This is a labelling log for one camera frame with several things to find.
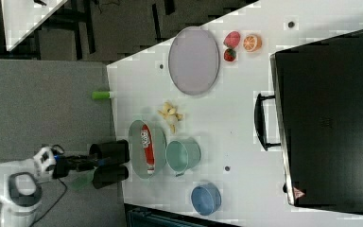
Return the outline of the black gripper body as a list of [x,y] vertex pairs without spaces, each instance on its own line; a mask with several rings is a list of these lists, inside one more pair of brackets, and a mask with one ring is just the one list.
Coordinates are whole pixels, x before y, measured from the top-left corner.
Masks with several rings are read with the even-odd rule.
[[86,155],[55,155],[55,161],[56,165],[52,175],[54,179],[66,177],[70,171],[88,171],[99,166],[104,166],[107,163],[105,159],[96,159],[93,156]]

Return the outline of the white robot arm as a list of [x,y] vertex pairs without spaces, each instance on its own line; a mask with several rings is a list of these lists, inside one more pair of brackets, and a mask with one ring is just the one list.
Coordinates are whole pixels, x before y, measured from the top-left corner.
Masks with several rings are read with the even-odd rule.
[[0,164],[0,227],[31,227],[42,205],[43,183],[84,172],[70,183],[80,189],[93,181],[105,160],[96,155],[66,156],[59,145],[46,146],[31,158]]

